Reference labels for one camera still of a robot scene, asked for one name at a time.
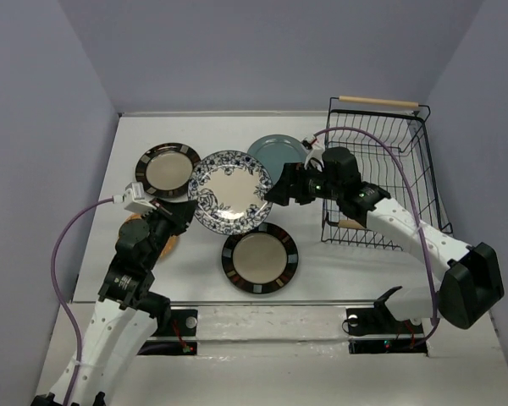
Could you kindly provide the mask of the blue floral plate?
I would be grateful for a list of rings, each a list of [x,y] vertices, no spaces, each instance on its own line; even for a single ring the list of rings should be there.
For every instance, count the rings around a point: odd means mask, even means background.
[[[195,217],[222,235],[248,233],[268,218],[273,187],[267,169],[242,151],[217,151],[203,158],[188,183],[187,196],[197,202]]]

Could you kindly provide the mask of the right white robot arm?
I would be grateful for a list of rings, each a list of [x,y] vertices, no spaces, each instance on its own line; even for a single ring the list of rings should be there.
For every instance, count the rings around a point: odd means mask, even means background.
[[[377,299],[374,325],[391,332],[403,321],[444,319],[470,328],[505,295],[494,249],[472,246],[439,231],[406,209],[389,192],[362,179],[356,158],[344,147],[327,149],[322,167],[287,163],[278,182],[265,194],[268,202],[300,205],[317,198],[332,200],[340,212],[367,230],[399,245],[426,269],[426,288],[397,286]]]

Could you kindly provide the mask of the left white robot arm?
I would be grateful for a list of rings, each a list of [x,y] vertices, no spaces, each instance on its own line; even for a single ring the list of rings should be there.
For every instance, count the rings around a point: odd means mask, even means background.
[[[152,334],[170,324],[170,300],[151,291],[152,270],[172,237],[190,226],[197,203],[135,202],[139,217],[121,225],[115,255],[98,291],[90,323],[76,336],[75,353],[49,393],[34,405],[106,405]]]

